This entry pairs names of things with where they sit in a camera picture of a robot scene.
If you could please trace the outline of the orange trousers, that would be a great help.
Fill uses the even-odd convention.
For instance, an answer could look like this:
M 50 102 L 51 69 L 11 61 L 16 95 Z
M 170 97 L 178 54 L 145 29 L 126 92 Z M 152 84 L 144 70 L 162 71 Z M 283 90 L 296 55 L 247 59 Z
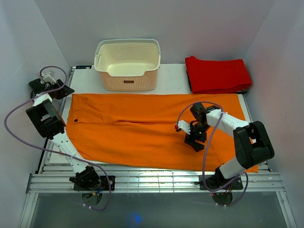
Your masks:
M 186 106 L 199 101 L 221 105 L 244 120 L 236 94 L 141 95 L 74 94 L 66 131 L 87 160 L 127 166 L 214 171 L 235 156 L 233 139 L 214 132 L 208 151 L 195 152 L 175 131 L 178 118 L 191 122 Z

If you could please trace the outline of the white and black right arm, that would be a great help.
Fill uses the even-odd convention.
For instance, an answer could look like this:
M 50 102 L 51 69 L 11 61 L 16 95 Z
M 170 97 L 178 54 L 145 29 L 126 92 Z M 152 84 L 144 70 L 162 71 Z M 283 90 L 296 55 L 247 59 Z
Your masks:
M 260 121 L 248 122 L 224 112 L 215 103 L 204 107 L 202 103 L 188 106 L 194 121 L 187 123 L 178 119 L 176 131 L 184 131 L 184 142 L 194 151 L 208 150 L 212 135 L 207 135 L 209 128 L 221 130 L 234 140 L 235 156 L 228 162 L 218 166 L 215 173 L 209 177 L 201 175 L 196 182 L 202 190 L 215 192 L 217 190 L 241 190 L 240 175 L 246 170 L 270 160 L 275 152 L 270 142 L 265 126 Z

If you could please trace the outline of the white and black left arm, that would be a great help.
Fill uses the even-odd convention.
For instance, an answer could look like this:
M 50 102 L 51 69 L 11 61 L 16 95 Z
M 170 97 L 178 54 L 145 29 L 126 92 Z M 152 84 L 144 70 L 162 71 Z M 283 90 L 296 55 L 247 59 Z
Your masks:
M 94 167 L 82 161 L 66 133 L 64 120 L 52 105 L 53 99 L 61 100 L 74 93 L 74 89 L 64 85 L 60 79 L 53 82 L 35 79 L 29 82 L 29 86 L 32 89 L 34 104 L 26 113 L 38 133 L 49 139 L 59 149 L 60 154 L 67 154 L 66 159 L 75 174 L 69 181 L 85 190 L 100 189 L 100 177 Z

